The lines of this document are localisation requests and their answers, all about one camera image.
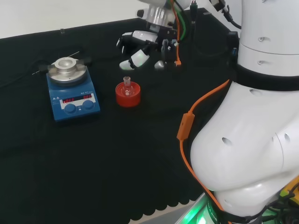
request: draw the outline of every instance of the white wall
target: white wall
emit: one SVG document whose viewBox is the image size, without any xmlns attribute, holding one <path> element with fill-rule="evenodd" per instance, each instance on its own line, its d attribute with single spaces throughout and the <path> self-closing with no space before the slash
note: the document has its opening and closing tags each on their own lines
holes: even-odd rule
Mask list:
<svg viewBox="0 0 299 224">
<path fill-rule="evenodd" d="M 197 2 L 227 27 L 237 30 L 208 0 Z M 241 0 L 226 2 L 234 20 L 241 23 Z M 0 38 L 131 19 L 145 7 L 137 0 L 0 0 Z"/>
</svg>

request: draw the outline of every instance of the small glass vial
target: small glass vial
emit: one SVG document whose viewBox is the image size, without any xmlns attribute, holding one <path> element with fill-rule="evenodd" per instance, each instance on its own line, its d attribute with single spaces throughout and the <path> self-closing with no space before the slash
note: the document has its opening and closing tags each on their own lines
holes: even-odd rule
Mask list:
<svg viewBox="0 0 299 224">
<path fill-rule="evenodd" d="M 123 88 L 122 88 L 122 94 L 125 95 L 126 97 L 130 97 L 134 95 L 135 89 L 131 85 L 131 78 L 126 76 L 123 78 Z"/>
</svg>

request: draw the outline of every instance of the orange cable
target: orange cable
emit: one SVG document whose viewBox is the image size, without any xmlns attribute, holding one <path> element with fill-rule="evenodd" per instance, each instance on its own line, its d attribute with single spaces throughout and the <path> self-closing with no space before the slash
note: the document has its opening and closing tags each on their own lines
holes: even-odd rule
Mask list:
<svg viewBox="0 0 299 224">
<path fill-rule="evenodd" d="M 198 104 L 200 104 L 204 99 L 208 98 L 209 96 L 213 95 L 214 93 L 222 90 L 224 87 L 227 86 L 227 84 L 229 83 L 229 80 L 227 80 L 225 83 L 223 83 L 222 85 L 218 86 L 217 88 L 213 89 L 212 91 L 208 92 L 206 95 L 204 95 L 203 97 L 201 97 L 199 100 L 197 100 L 193 106 L 191 107 L 190 111 L 188 112 L 188 116 L 186 119 L 189 119 L 190 116 L 192 117 L 193 116 L 193 119 L 194 119 L 194 114 L 193 114 L 193 110 L 197 107 Z M 182 120 L 182 132 L 188 132 L 187 133 L 187 136 L 189 135 L 189 132 L 190 132 L 190 129 L 191 129 L 191 126 L 190 125 L 190 129 L 188 129 L 189 127 L 187 127 L 187 130 L 186 130 L 186 127 L 184 128 L 184 123 L 188 123 L 186 120 Z M 184 160 L 184 163 L 185 165 L 187 166 L 187 168 L 189 169 L 190 173 L 194 176 L 194 178 L 200 183 L 200 185 L 205 189 L 205 191 L 209 194 L 209 196 L 212 198 L 212 200 L 215 202 L 215 204 L 218 206 L 218 208 L 222 211 L 224 211 L 223 207 L 221 206 L 221 204 L 217 201 L 217 199 L 214 197 L 214 195 L 212 194 L 212 192 L 206 188 L 206 186 L 198 179 L 198 177 L 196 176 L 195 172 L 193 171 L 193 169 L 191 168 L 190 164 L 188 163 L 188 160 L 186 159 L 186 156 L 185 156 L 185 153 L 184 153 L 184 147 L 183 147 L 183 142 L 184 142 L 184 139 L 182 138 L 181 135 L 178 134 L 178 138 L 179 138 L 179 147 L 180 147 L 180 151 L 181 151 L 181 155 L 182 155 L 182 158 Z"/>
<path fill-rule="evenodd" d="M 174 13 L 174 16 L 176 17 L 176 22 L 177 22 L 177 27 L 178 27 L 178 34 L 177 34 L 177 41 L 179 41 L 179 36 L 180 36 L 180 23 L 179 23 L 179 19 L 178 19 L 178 15 L 174 9 L 174 0 L 171 0 L 171 8 L 172 11 Z M 181 60 L 179 59 L 179 45 L 177 45 L 177 60 L 176 60 L 176 64 L 177 65 L 181 65 Z"/>
</svg>

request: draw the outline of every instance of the black table surface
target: black table surface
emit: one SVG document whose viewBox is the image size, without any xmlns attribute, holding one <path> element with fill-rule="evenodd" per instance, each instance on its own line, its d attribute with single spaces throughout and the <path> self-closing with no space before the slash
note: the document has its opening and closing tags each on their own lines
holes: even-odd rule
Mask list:
<svg viewBox="0 0 299 224">
<path fill-rule="evenodd" d="M 203 12 L 195 43 L 209 54 L 223 51 L 228 30 Z M 0 86 L 25 74 L 0 88 L 1 224 L 127 224 L 202 194 L 181 159 L 178 127 L 193 103 L 231 71 L 224 57 L 190 54 L 188 43 L 181 44 L 183 65 L 176 71 L 155 71 L 158 53 L 142 69 L 121 71 L 119 37 L 145 25 L 132 19 L 0 40 Z M 94 59 L 89 71 L 101 113 L 59 125 L 45 75 L 31 75 L 38 65 L 32 62 L 53 62 L 78 50 L 74 58 Z M 115 101 L 115 87 L 127 75 L 142 90 L 141 104 L 133 109 Z M 196 110 L 189 142 L 225 94 Z M 188 155 L 190 145 L 185 147 Z"/>
</svg>

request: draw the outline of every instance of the robotic hand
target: robotic hand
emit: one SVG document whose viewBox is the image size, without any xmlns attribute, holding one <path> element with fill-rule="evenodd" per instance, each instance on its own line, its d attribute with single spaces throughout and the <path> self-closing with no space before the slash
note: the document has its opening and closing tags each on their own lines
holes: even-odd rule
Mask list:
<svg viewBox="0 0 299 224">
<path fill-rule="evenodd" d="M 116 46 L 124 55 L 131 56 L 129 60 L 120 63 L 122 70 L 134 70 L 141 67 L 149 59 L 154 50 L 160 51 L 162 61 L 155 65 L 163 69 L 166 65 L 174 65 L 176 60 L 177 31 L 173 29 L 175 15 L 169 0 L 140 0 L 148 3 L 149 8 L 138 10 L 137 16 L 150 23 L 150 32 L 134 31 L 124 33 Z M 191 0 L 177 0 L 183 9 L 189 7 Z"/>
</svg>

